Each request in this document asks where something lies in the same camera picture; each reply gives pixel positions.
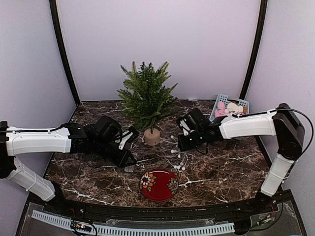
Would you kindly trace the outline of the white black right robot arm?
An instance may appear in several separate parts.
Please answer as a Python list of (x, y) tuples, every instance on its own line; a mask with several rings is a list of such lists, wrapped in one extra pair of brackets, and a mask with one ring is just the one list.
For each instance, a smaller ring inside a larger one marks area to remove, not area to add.
[(210, 120), (199, 109), (193, 109), (176, 121), (183, 130), (178, 136), (180, 151), (196, 149), (202, 144), (242, 137), (268, 137), (276, 141), (278, 150), (256, 199), (251, 203), (255, 213), (270, 205), (270, 198), (302, 156), (305, 128), (296, 110), (286, 103), (264, 112), (246, 115), (224, 115)]

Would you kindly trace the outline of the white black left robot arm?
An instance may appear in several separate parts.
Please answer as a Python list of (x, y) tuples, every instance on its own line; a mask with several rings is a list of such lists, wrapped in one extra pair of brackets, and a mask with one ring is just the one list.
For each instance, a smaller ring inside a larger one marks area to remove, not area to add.
[(60, 187), (40, 177), (26, 167), (19, 154), (59, 152), (95, 154), (115, 166), (125, 168), (136, 164), (131, 151), (125, 147), (139, 135), (133, 127), (123, 131), (111, 117), (103, 116), (96, 123), (80, 125), (68, 122), (56, 128), (25, 129), (0, 123), (0, 177), (10, 180), (41, 200), (50, 202), (58, 214), (69, 211), (69, 202), (63, 199)]

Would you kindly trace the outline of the white ball string lights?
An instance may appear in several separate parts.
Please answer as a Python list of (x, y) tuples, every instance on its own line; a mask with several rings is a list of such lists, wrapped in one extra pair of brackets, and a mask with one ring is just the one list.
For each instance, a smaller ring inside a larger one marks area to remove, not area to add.
[(130, 145), (130, 150), (137, 163), (125, 167), (124, 171), (133, 173), (149, 167), (170, 167), (174, 170), (183, 170), (187, 165), (188, 156), (180, 152), (177, 147), (177, 138), (171, 134), (162, 134), (159, 143), (151, 146), (145, 142), (145, 135), (141, 134)]

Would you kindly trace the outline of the small green christmas tree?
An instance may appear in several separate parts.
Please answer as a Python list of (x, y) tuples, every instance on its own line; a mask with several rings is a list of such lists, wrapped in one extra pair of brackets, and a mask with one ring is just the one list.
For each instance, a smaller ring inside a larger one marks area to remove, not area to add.
[(120, 66), (126, 75), (124, 88), (118, 90), (124, 104), (124, 114), (136, 129), (144, 132), (144, 142), (150, 146), (160, 143), (160, 131), (156, 124), (171, 114), (177, 100), (172, 94), (177, 84), (171, 87), (164, 84), (171, 77), (168, 67), (168, 62), (157, 69), (151, 62), (143, 62), (137, 67), (135, 61), (131, 63), (130, 70)]

